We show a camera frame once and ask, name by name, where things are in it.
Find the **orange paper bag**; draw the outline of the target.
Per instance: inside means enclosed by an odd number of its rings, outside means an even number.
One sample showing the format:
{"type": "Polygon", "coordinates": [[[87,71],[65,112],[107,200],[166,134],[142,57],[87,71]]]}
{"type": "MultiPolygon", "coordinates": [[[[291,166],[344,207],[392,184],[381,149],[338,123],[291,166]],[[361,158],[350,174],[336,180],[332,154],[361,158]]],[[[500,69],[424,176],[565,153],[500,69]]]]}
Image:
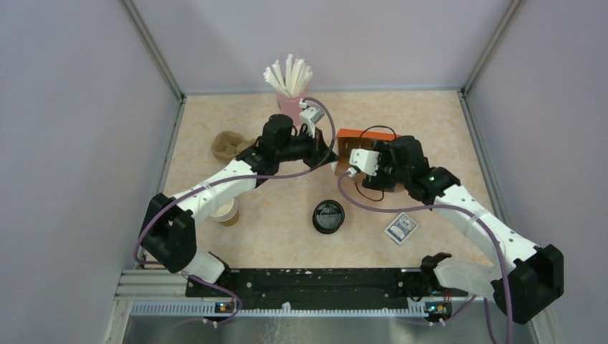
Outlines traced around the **orange paper bag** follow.
{"type": "MultiPolygon", "coordinates": [[[[341,128],[337,134],[337,144],[334,152],[338,160],[331,164],[332,172],[335,176],[340,176],[349,168],[349,159],[353,149],[372,150],[376,141],[390,141],[400,137],[393,128],[388,125],[372,125],[364,130],[341,128]]],[[[369,201],[380,202],[384,200],[385,191],[378,191],[364,186],[364,181],[368,176],[361,172],[353,178],[355,190],[369,201]]]]}

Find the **stack of black cup lids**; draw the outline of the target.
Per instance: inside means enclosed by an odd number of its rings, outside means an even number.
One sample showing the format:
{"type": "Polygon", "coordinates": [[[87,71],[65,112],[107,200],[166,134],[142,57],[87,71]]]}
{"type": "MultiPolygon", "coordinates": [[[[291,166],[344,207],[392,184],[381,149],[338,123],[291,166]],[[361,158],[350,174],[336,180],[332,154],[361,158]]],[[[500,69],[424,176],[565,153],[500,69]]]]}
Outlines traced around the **stack of black cup lids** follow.
{"type": "Polygon", "coordinates": [[[312,223],[321,234],[333,234],[340,229],[346,213],[343,206],[335,200],[320,202],[313,211],[312,223]]]}

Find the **stack of brown paper cups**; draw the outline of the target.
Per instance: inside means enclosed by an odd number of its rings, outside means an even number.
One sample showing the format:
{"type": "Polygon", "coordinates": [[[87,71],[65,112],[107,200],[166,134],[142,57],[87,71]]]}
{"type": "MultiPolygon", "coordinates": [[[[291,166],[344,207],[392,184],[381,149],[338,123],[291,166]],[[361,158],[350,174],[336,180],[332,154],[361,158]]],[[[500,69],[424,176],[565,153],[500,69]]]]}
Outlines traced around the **stack of brown paper cups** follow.
{"type": "Polygon", "coordinates": [[[210,217],[222,226],[233,226],[240,218],[239,207],[236,199],[220,206],[210,217]]]}

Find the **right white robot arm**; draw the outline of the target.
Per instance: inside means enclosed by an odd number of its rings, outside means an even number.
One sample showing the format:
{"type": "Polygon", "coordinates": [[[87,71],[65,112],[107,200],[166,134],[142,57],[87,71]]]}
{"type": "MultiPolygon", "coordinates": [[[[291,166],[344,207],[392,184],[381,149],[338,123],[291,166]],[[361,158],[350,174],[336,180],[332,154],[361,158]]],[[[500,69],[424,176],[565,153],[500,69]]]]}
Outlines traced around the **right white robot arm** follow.
{"type": "Polygon", "coordinates": [[[521,236],[498,219],[444,167],[433,167],[413,136],[376,140],[351,151],[349,164],[378,191],[403,186],[409,196],[454,225],[493,263],[487,267],[436,254],[424,259],[420,285],[429,295],[447,288],[491,298],[515,323],[526,324],[564,293],[564,255],[521,236]]]}

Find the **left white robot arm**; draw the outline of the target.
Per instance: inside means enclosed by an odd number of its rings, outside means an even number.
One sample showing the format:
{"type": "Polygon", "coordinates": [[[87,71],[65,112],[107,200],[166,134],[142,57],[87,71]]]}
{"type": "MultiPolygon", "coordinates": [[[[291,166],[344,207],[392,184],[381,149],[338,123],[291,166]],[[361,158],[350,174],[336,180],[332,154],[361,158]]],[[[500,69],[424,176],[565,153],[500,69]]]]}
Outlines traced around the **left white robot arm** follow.
{"type": "Polygon", "coordinates": [[[317,123],[324,116],[318,109],[300,114],[300,132],[293,134],[293,121],[274,114],[264,124],[262,135],[219,172],[196,186],[167,197],[154,196],[148,205],[137,246],[171,273],[184,273],[202,280],[213,296],[227,292],[227,265],[196,243],[196,224],[218,211],[240,194],[279,179],[281,163],[302,161],[309,171],[336,161],[333,146],[326,144],[317,123]]]}

